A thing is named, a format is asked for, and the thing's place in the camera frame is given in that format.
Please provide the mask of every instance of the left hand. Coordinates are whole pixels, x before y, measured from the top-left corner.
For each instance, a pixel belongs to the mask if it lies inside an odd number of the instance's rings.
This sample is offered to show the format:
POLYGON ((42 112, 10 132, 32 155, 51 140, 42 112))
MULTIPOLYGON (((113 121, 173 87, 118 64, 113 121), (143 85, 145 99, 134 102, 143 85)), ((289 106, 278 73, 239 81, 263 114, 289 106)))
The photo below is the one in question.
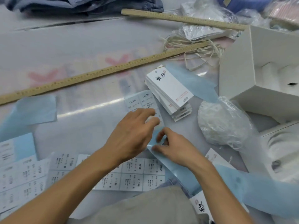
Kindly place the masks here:
POLYGON ((152 138, 154 127, 159 125, 158 117, 145 121, 156 113, 153 108, 138 108, 129 112, 116 126, 103 148, 123 163, 134 158, 143 150, 152 138))

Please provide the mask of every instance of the hand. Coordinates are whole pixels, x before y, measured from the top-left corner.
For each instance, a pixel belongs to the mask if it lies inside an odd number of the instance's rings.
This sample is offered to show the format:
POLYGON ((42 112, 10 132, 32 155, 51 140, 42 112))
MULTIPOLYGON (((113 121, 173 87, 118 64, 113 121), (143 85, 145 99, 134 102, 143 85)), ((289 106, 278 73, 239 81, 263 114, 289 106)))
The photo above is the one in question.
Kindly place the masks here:
POLYGON ((156 139, 157 142, 160 142, 164 135, 166 135, 167 138, 163 145, 155 145, 152 149, 162 153, 171 161, 189 168, 194 162, 207 160, 183 135, 177 134, 168 127, 164 127, 159 132, 156 139))
POLYGON ((152 138, 154 127, 159 125, 158 117, 145 121, 156 113, 153 108, 138 108, 129 112, 116 126, 103 148, 123 163, 134 158, 143 150, 152 138))

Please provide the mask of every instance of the wooden ruler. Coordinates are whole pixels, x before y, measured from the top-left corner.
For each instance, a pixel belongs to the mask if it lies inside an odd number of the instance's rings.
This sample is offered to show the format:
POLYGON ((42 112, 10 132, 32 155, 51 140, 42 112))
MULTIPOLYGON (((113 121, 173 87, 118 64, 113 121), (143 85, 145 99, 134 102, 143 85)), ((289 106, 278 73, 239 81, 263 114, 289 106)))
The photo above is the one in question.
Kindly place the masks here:
POLYGON ((115 66, 111 66, 111 67, 106 67, 106 68, 103 68, 100 70, 91 71, 91 72, 84 73, 81 75, 76 75, 76 76, 73 76, 70 78, 62 79, 60 81, 48 83, 48 84, 45 84, 42 86, 29 88, 26 90, 20 90, 20 91, 14 92, 14 93, 4 94, 4 95, 0 96, 0 105, 4 105, 4 104, 7 104, 7 103, 10 103, 13 101, 17 101, 23 97, 43 94, 43 93, 57 90, 57 89, 60 89, 60 88, 66 87, 66 86, 71 86, 71 85, 75 85, 77 83, 85 82, 85 81, 88 81, 91 79, 96 79, 96 78, 102 77, 104 75, 110 75, 115 72, 127 70, 127 69, 130 69, 133 67, 152 63, 155 61, 163 60, 168 57, 177 56, 181 53, 185 53, 185 52, 188 52, 188 51, 191 51, 194 49, 206 47, 208 45, 209 45, 208 41, 195 43, 195 44, 192 44, 189 46, 172 49, 172 50, 160 53, 160 54, 155 54, 152 56, 147 56, 147 57, 143 57, 143 58, 140 58, 137 60, 129 61, 125 64, 119 64, 119 65, 115 65, 115 66))
POLYGON ((213 26, 221 29, 232 29, 232 30, 240 30, 243 31, 248 28, 248 25, 237 24, 237 23, 227 23, 216 20, 205 20, 199 19, 189 16, 178 16, 166 13, 158 13, 158 12, 149 12, 149 11, 141 11, 135 9, 123 9, 121 11, 123 15, 128 16, 140 16, 145 18, 159 19, 159 20, 168 20, 182 23, 190 23, 201 26, 213 26))

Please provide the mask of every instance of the right hand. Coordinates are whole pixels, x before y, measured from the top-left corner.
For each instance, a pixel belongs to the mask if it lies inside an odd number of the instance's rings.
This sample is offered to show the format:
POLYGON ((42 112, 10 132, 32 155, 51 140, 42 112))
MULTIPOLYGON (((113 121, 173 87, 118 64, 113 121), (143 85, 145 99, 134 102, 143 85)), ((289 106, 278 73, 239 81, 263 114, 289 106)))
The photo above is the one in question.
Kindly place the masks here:
POLYGON ((162 153, 174 163, 189 168, 189 165, 198 161, 198 159, 207 160, 188 139, 168 127, 164 127, 159 132, 157 142, 160 142, 164 135, 167 138, 163 145, 154 145, 152 149, 162 153))

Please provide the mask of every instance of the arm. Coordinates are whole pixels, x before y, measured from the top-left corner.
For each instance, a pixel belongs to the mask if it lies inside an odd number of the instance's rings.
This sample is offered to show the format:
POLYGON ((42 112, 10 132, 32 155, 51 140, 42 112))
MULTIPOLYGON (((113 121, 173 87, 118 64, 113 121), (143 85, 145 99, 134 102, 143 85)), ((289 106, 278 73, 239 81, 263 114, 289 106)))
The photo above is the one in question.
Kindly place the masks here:
POLYGON ((157 136, 157 141, 161 141, 164 135, 167 135, 165 145, 155 145, 153 150, 192 171, 202 187, 217 224, 254 224, 208 159, 184 136, 169 128, 163 128, 157 136))
POLYGON ((104 147, 93 153, 48 190, 28 202, 1 224, 64 224, 91 189, 111 170, 142 152, 159 124, 155 109, 129 112, 104 147))

